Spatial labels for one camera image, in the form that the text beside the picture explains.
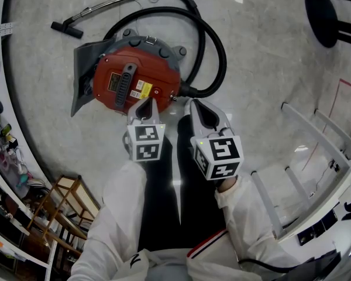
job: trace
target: concrete floor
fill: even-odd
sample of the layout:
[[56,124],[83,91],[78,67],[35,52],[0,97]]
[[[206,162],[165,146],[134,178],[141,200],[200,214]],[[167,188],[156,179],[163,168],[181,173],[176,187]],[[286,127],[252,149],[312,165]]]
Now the concrete floor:
[[[104,0],[12,0],[10,20],[16,22],[10,37],[11,65],[20,107],[37,148],[56,176],[82,175],[101,202],[104,184],[128,155],[121,145],[126,118],[93,101],[70,118],[73,98],[73,49],[101,40],[120,18],[140,9],[130,2],[91,17],[77,26],[85,34],[74,39],[50,29],[88,6]],[[304,0],[195,0],[203,19],[221,37],[228,71],[220,90],[207,100],[232,117],[241,136],[245,162],[242,173],[259,171],[274,204],[293,215],[298,201],[283,176],[283,168],[297,165],[304,183],[321,177],[329,156],[318,149],[308,168],[301,170],[315,146],[314,140],[281,113],[283,101],[291,103],[321,128],[313,118],[319,108],[328,114],[340,78],[351,82],[351,45],[322,47],[309,26]],[[153,6],[140,0],[142,7]],[[351,2],[333,1],[341,20],[351,22]],[[181,6],[177,0],[160,0],[157,6]],[[181,63],[186,77],[194,61],[197,33],[186,19],[156,16],[139,20],[141,35],[163,39],[187,48]],[[214,79],[217,57],[211,41],[194,86],[202,89]],[[183,115],[180,99],[161,114],[167,135],[176,144],[176,124]],[[332,113],[345,131],[351,131],[351,89],[341,85]],[[337,145],[334,134],[326,130]],[[297,147],[305,146],[301,155]],[[174,179],[179,179],[177,171]]]

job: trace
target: vacuum cleaner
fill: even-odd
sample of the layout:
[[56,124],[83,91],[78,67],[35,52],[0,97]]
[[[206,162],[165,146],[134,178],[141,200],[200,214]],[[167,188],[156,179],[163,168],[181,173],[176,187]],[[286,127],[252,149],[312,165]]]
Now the vacuum cleaner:
[[[129,0],[109,0],[83,10],[62,24],[53,22],[51,28],[81,38],[83,32],[72,23],[88,14]],[[178,97],[205,98],[215,93],[226,74],[226,53],[214,30],[201,19],[193,0],[182,0],[187,9],[153,7],[131,13],[117,22],[100,42],[87,43],[74,50],[74,98],[71,116],[94,98],[108,108],[127,114],[139,100],[152,97],[159,112]],[[139,17],[155,13],[175,13],[191,19],[198,28],[199,44],[194,66],[186,80],[181,79],[179,61],[187,54],[185,47],[170,47],[161,39],[138,35],[126,29],[121,40],[117,32]],[[212,84],[198,90],[191,86],[197,75],[205,51],[205,34],[213,41],[219,68]]]

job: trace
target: vacuum cleaner handle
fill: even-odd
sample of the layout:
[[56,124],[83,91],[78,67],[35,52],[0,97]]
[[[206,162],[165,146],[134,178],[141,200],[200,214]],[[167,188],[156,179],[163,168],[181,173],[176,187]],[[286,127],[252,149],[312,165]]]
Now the vacuum cleaner handle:
[[131,81],[133,80],[136,69],[137,65],[135,63],[127,63],[126,66],[123,68],[122,75],[117,87],[115,101],[115,108],[117,110],[123,110],[126,101],[126,96],[128,95]]
[[67,22],[68,20],[65,20],[62,24],[58,22],[52,22],[51,28],[59,32],[65,33],[67,35],[70,35],[72,37],[76,37],[77,39],[81,39],[83,31],[70,27],[69,24],[72,22]]

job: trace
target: warning label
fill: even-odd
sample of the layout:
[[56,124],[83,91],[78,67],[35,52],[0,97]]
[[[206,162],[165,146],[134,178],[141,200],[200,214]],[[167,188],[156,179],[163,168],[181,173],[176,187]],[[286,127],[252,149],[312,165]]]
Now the warning label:
[[142,90],[145,82],[143,80],[139,80],[138,83],[136,84],[136,89],[137,90]]
[[112,73],[108,84],[108,91],[117,91],[117,86],[120,78],[120,74]]
[[138,91],[131,91],[130,96],[134,97],[134,98],[137,98],[137,99],[142,99],[140,97],[140,92],[138,92]]
[[145,82],[143,85],[142,92],[140,93],[140,99],[147,98],[150,95],[152,84]]

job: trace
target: fiducial marker cube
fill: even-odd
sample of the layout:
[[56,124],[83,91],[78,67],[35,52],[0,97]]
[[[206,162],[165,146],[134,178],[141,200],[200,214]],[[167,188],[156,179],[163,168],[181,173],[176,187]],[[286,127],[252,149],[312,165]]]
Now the fiducial marker cube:
[[244,161],[239,136],[194,139],[194,160],[207,180],[238,174]]
[[165,134],[165,124],[128,125],[130,157],[134,162],[159,160]]

